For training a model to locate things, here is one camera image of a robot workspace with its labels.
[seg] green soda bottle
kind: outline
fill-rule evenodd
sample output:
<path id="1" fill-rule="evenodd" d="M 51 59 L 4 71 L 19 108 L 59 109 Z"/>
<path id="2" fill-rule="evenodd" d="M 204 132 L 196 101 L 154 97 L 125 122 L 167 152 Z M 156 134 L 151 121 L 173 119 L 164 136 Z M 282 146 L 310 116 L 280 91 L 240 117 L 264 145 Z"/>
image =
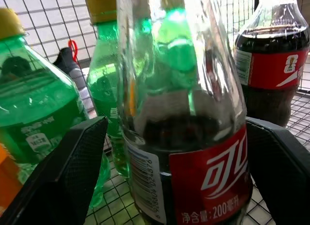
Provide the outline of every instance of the green soda bottle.
<path id="1" fill-rule="evenodd" d="M 102 154 L 101 166 L 99 171 L 98 180 L 93 190 L 93 197 L 89 208 L 98 206 L 103 200 L 103 184 L 111 177 L 110 163 L 105 153 Z"/>
<path id="2" fill-rule="evenodd" d="M 0 23 L 0 145 L 24 183 L 88 115 L 71 79 L 27 45 L 14 11 L 1 8 Z"/>
<path id="3" fill-rule="evenodd" d="M 129 177 L 124 153 L 124 140 L 117 110 L 117 46 L 116 0 L 86 0 L 92 24 L 98 29 L 98 40 L 90 65 L 87 85 L 99 116 L 108 117 L 107 134 L 112 143 L 116 170 Z"/>

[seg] wire mesh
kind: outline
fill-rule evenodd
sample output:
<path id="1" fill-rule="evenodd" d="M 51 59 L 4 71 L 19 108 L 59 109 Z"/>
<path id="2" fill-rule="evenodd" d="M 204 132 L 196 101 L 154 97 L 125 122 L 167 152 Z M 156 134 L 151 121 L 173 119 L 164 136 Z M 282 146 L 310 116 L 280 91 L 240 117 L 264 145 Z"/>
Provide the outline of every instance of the wire mesh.
<path id="1" fill-rule="evenodd" d="M 219 4 L 233 48 L 240 28 L 254 11 L 254 0 L 219 0 Z M 95 27 L 90 24 L 85 0 L 0 0 L 0 6 L 14 9 L 27 32 L 27 43 L 50 62 L 56 60 L 60 49 L 67 47 L 69 40 L 74 40 L 77 61 L 86 81 L 97 36 Z M 310 151 L 310 62 L 305 66 L 298 91 L 292 102 L 288 129 Z M 89 109 L 91 117 L 96 116 L 93 108 Z M 110 150 L 111 144 L 106 140 L 108 155 Z M 110 164 L 112 177 L 105 184 L 105 200 L 89 211 L 86 224 L 143 224 L 133 205 L 127 182 L 117 174 L 112 161 Z M 244 224 L 275 224 L 256 186 Z"/>

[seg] yellow bottle cap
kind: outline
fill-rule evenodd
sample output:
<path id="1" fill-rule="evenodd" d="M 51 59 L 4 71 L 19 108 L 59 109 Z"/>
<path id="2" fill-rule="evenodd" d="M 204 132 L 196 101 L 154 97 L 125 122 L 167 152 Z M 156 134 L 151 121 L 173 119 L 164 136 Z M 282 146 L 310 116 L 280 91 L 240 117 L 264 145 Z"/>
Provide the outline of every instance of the yellow bottle cap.
<path id="1" fill-rule="evenodd" d="M 12 9 L 0 8 L 0 24 L 0 39 L 25 33 L 18 16 Z"/>
<path id="2" fill-rule="evenodd" d="M 116 20 L 116 0 L 86 0 L 92 24 Z"/>
<path id="3" fill-rule="evenodd" d="M 163 9 L 184 8 L 184 0 L 161 0 Z"/>

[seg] cola bottle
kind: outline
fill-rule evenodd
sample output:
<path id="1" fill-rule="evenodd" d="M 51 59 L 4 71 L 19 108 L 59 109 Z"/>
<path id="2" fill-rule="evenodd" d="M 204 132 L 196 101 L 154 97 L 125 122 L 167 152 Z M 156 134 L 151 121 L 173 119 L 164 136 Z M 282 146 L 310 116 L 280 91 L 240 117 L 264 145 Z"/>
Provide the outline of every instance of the cola bottle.
<path id="1" fill-rule="evenodd" d="M 260 0 L 235 42 L 248 116 L 286 127 L 309 44 L 297 0 Z"/>
<path id="2" fill-rule="evenodd" d="M 117 0 L 119 114 L 147 224 L 241 224 L 246 108 L 216 0 Z"/>

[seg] orange bottle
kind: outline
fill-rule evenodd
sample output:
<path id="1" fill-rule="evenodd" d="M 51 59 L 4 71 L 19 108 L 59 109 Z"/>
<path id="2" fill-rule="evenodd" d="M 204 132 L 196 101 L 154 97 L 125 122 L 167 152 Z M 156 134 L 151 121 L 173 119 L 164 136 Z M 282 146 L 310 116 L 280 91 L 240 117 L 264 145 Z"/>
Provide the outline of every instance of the orange bottle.
<path id="1" fill-rule="evenodd" d="M 22 184 L 17 179 L 18 167 L 0 144 L 0 216 L 8 208 Z"/>

